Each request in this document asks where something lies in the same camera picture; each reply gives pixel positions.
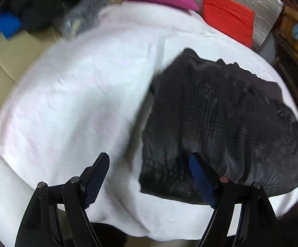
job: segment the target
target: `black cloth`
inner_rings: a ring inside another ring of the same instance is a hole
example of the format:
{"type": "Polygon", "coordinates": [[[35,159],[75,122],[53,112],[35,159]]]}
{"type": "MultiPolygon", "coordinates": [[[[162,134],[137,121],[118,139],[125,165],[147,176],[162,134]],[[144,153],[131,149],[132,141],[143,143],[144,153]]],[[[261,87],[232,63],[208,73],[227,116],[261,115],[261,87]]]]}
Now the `black cloth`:
{"type": "Polygon", "coordinates": [[[10,9],[28,32],[46,28],[64,13],[61,0],[11,0],[10,9]]]}
{"type": "MultiPolygon", "coordinates": [[[[197,58],[199,62],[201,60],[201,58],[198,56],[193,56],[192,58],[197,58]]],[[[283,102],[282,91],[277,83],[267,82],[266,80],[258,78],[255,74],[250,73],[248,70],[240,68],[236,62],[234,64],[226,65],[223,60],[219,59],[216,64],[219,65],[220,69],[224,70],[225,76],[228,77],[231,75],[237,80],[243,80],[248,86],[255,86],[265,91],[269,98],[277,99],[280,102],[283,102]]],[[[157,93],[161,77],[162,75],[156,75],[152,81],[151,91],[154,95],[157,93]]]]}
{"type": "Polygon", "coordinates": [[[185,49],[163,72],[142,135],[141,192],[204,203],[189,170],[193,152],[235,183],[260,182],[269,197],[298,186],[293,112],[228,67],[185,49]]]}

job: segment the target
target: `white towel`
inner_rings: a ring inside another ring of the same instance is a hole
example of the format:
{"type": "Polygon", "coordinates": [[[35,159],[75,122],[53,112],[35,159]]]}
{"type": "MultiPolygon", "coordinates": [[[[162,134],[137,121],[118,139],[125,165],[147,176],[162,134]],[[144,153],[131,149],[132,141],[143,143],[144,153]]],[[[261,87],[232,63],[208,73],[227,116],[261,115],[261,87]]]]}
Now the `white towel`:
{"type": "MultiPolygon", "coordinates": [[[[152,97],[147,93],[154,74],[190,47],[201,58],[237,62],[258,77],[277,82],[284,103],[298,119],[294,101],[264,59],[194,12],[124,2],[102,10],[100,19],[97,29],[50,48],[24,75],[0,112],[0,154],[35,188],[39,181],[65,183],[106,152],[110,169],[97,201],[87,210],[91,222],[156,240],[199,239],[212,214],[209,206],[140,193],[141,128],[150,108],[152,97]]],[[[277,215],[297,200],[298,188],[270,198],[277,215]]],[[[236,232],[239,212],[237,205],[229,235],[236,232]]]]}

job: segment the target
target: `wooden shelf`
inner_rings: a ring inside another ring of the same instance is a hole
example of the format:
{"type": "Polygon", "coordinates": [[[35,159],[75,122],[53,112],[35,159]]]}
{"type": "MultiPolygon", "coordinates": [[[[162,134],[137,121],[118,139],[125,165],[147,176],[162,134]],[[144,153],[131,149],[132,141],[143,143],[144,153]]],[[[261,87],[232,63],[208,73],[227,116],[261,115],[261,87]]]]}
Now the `wooden shelf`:
{"type": "Polygon", "coordinates": [[[291,46],[291,44],[284,39],[278,32],[274,33],[275,40],[280,46],[291,56],[291,58],[298,65],[298,52],[291,46]]]}

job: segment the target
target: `metal pin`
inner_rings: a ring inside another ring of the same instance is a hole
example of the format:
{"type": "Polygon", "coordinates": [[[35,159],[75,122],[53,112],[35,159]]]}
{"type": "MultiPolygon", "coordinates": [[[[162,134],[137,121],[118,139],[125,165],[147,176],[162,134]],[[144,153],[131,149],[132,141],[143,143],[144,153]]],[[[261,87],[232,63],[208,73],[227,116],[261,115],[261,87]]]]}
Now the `metal pin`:
{"type": "Polygon", "coordinates": [[[262,187],[261,184],[260,184],[259,182],[254,182],[254,183],[253,183],[253,186],[254,186],[255,188],[261,188],[261,187],[262,187]]]}
{"type": "Polygon", "coordinates": [[[70,179],[70,182],[71,183],[73,183],[73,184],[75,184],[75,183],[77,183],[78,181],[79,181],[79,177],[78,176],[74,176],[74,177],[72,177],[71,179],[70,179]]]}
{"type": "Polygon", "coordinates": [[[45,182],[41,181],[37,184],[37,188],[43,188],[45,186],[45,182]]]}

